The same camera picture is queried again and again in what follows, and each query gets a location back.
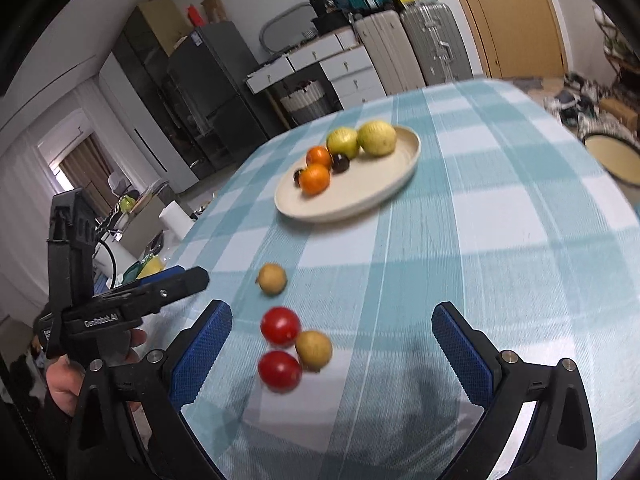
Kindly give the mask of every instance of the paper towel roll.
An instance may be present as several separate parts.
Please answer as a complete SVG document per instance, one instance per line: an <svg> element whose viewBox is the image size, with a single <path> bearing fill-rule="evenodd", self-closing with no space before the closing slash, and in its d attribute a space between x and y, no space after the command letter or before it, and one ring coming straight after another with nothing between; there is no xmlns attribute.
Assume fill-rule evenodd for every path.
<svg viewBox="0 0 640 480"><path fill-rule="evenodd" d="M185 213L182 208L174 200L167 207L162 209L159 216L160 221L169 231L184 240L184 237L189 232L189 229L193 227L193 220Z"/></svg>
<svg viewBox="0 0 640 480"><path fill-rule="evenodd" d="M102 237L102 241L106 243L113 257L116 260L116 272L122 274L125 270L132 266L136 259L131 256L123 246L121 246L110 234L106 234ZM94 262L100 267L100 270L105 273L108 278L114 278L113 264L111 263L111 257L102 244L98 244L98 251L94 256Z"/></svg>

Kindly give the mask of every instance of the orange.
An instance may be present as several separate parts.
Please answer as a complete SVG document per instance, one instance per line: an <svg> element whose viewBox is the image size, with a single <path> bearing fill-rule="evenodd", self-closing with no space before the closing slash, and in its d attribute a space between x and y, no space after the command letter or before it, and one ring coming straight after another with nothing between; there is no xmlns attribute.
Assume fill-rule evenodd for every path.
<svg viewBox="0 0 640 480"><path fill-rule="evenodd" d="M306 164L322 164L328 170L331 169L331 154L324 146L314 146L306 152Z"/></svg>
<svg viewBox="0 0 640 480"><path fill-rule="evenodd" d="M311 164L300 173L300 187L308 195L317 195L329 187L329 170L321 164Z"/></svg>

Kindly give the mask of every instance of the small brown fruit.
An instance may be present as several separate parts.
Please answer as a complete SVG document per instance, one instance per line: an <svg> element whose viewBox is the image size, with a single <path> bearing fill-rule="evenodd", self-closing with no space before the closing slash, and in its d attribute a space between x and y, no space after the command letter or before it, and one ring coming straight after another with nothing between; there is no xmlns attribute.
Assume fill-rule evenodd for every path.
<svg viewBox="0 0 640 480"><path fill-rule="evenodd" d="M311 372L319 372L331 360L334 347L331 340L322 332L307 330L298 335L296 352L304 368Z"/></svg>
<svg viewBox="0 0 640 480"><path fill-rule="evenodd" d="M267 296L277 296L287 285L287 273L278 264L264 264L255 283Z"/></svg>

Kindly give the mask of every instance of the finger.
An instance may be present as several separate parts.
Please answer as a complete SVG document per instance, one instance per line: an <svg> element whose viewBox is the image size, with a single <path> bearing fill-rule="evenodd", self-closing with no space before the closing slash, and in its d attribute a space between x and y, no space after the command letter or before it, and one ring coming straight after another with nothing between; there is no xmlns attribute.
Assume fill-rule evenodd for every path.
<svg viewBox="0 0 640 480"><path fill-rule="evenodd" d="M130 348L129 353L124 358L124 361L129 364L137 363L138 361L140 361L140 357L138 356L137 352L133 348Z"/></svg>
<svg viewBox="0 0 640 480"><path fill-rule="evenodd" d="M136 346L140 346L146 342L146 332L144 330L140 330L139 328L131 329L131 346L135 348Z"/></svg>
<svg viewBox="0 0 640 480"><path fill-rule="evenodd" d="M67 356L62 356L47 369L47 385L51 398L67 415L76 412L78 395L84 375L73 366Z"/></svg>

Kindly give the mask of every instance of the metal bolt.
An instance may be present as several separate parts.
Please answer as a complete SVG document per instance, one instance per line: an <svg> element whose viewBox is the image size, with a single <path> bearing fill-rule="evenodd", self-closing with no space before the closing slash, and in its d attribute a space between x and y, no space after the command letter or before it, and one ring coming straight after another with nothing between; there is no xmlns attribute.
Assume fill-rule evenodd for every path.
<svg viewBox="0 0 640 480"><path fill-rule="evenodd" d="M162 356L164 356L164 352L162 350L152 350L146 355L146 360L150 363L157 363L162 360Z"/></svg>
<svg viewBox="0 0 640 480"><path fill-rule="evenodd" d="M89 363L89 370L92 372L97 372L100 368L102 368L102 359L94 359Z"/></svg>
<svg viewBox="0 0 640 480"><path fill-rule="evenodd" d="M502 356L502 360L510 365L518 362L518 354L513 350L503 350L500 355Z"/></svg>
<svg viewBox="0 0 640 480"><path fill-rule="evenodd" d="M568 357L562 359L562 366L568 372L573 372L576 369L574 360L569 359Z"/></svg>

